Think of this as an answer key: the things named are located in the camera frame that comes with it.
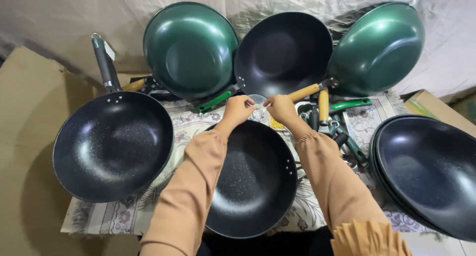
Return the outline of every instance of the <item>green handle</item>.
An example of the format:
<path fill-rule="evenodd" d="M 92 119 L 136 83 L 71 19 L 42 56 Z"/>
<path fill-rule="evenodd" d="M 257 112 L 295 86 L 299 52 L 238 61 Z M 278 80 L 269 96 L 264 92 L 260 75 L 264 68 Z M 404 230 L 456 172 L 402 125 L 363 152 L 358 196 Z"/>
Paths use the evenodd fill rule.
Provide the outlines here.
<path fill-rule="evenodd" d="M 210 111 L 210 109 L 215 107 L 217 104 L 219 104 L 220 102 L 228 99 L 230 96 L 231 96 L 231 91 L 227 91 L 227 92 L 221 94 L 220 96 L 218 96 L 217 98 L 215 98 L 215 99 L 213 99 L 209 102 L 206 102 L 202 105 L 197 106 L 195 108 L 195 111 L 197 111 L 197 113 L 206 113 L 206 112 Z"/>
<path fill-rule="evenodd" d="M 337 120 L 340 122 L 340 117 L 338 114 L 332 115 L 332 119 Z M 339 125 L 337 128 L 337 133 L 344 133 L 349 135 L 345 129 L 342 127 L 342 125 Z M 346 141 L 347 147 L 354 153 L 357 162 L 362 165 L 363 163 L 367 162 L 367 157 L 364 155 L 364 152 L 360 149 L 360 147 L 357 145 L 357 143 L 352 139 L 350 136 Z"/>
<path fill-rule="evenodd" d="M 372 105 L 372 101 L 369 98 L 341 101 L 335 104 L 331 104 L 329 107 L 329 113 L 333 114 L 333 113 L 337 113 L 338 111 L 345 110 L 347 108 L 369 106 L 369 105 Z"/>

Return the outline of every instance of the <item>green wok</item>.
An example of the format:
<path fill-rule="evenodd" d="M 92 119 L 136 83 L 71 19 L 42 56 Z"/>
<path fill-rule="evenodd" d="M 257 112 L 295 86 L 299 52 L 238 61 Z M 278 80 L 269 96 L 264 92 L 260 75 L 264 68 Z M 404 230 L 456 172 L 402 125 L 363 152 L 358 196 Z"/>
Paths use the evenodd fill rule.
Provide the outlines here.
<path fill-rule="evenodd" d="M 425 29 L 404 2 L 379 6 L 362 16 L 332 52 L 327 77 L 289 94 L 294 101 L 328 87 L 330 93 L 367 97 L 400 82 L 417 64 Z"/>
<path fill-rule="evenodd" d="M 152 75 L 164 89 L 187 101 L 220 102 L 230 92 L 232 54 L 238 37 L 218 11 L 195 2 L 178 2 L 149 21 L 143 50 Z"/>

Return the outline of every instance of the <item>forearm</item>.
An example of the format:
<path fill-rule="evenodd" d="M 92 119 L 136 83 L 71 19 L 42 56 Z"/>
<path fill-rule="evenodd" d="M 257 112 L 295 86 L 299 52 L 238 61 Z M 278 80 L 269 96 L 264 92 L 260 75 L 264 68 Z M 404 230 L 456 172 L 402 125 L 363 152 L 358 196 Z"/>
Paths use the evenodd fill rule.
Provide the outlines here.
<path fill-rule="evenodd" d="M 388 223 L 372 194 L 339 156 L 336 143 L 309 130 L 297 139 L 296 150 L 331 230 L 353 220 Z"/>
<path fill-rule="evenodd" d="M 184 161 L 160 194 L 142 239 L 142 256 L 195 255 L 225 160 L 227 137 L 211 130 L 187 145 Z"/>

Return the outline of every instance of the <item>hand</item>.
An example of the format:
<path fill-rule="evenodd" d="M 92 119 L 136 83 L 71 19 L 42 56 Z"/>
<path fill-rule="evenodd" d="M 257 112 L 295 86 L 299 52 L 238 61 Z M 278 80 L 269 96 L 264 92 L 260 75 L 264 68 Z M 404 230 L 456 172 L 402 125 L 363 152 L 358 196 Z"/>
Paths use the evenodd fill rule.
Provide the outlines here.
<path fill-rule="evenodd" d="M 214 129 L 221 131 L 223 135 L 228 137 L 236 126 L 246 121 L 253 113 L 255 110 L 255 107 L 253 106 L 254 104 L 255 101 L 247 95 L 229 98 L 227 106 L 225 107 L 223 119 L 218 122 Z"/>
<path fill-rule="evenodd" d="M 297 120 L 302 120 L 299 118 L 298 113 L 294 108 L 294 103 L 291 101 L 288 95 L 274 95 L 268 97 L 265 101 L 264 106 L 268 106 L 266 109 L 269 114 L 285 127 Z"/>
<path fill-rule="evenodd" d="M 302 136 L 312 131 L 311 127 L 298 116 L 294 103 L 288 95 L 268 97 L 264 106 L 268 106 L 266 109 L 276 121 L 293 133 L 295 140 L 299 140 Z"/>

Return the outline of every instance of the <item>cardboard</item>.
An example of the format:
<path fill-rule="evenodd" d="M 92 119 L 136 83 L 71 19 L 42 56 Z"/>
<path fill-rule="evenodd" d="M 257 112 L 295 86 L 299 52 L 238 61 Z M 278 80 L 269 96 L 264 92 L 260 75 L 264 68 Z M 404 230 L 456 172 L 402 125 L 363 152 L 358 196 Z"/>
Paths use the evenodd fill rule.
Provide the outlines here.
<path fill-rule="evenodd" d="M 419 90 L 410 96 L 405 105 L 410 113 L 421 114 L 452 125 L 476 138 L 476 125 L 451 109 L 427 90 Z"/>
<path fill-rule="evenodd" d="M 100 83 L 75 76 L 58 62 L 25 47 L 16 48 L 3 63 L 0 68 L 2 255 L 137 254 L 138 242 L 132 235 L 121 240 L 129 248 L 122 247 L 122 252 L 112 253 L 107 238 L 79 239 L 60 233 L 71 195 L 53 173 L 53 142 L 69 115 L 102 91 Z"/>
<path fill-rule="evenodd" d="M 451 105 L 451 107 L 464 118 L 476 125 L 476 95 L 470 95 Z"/>

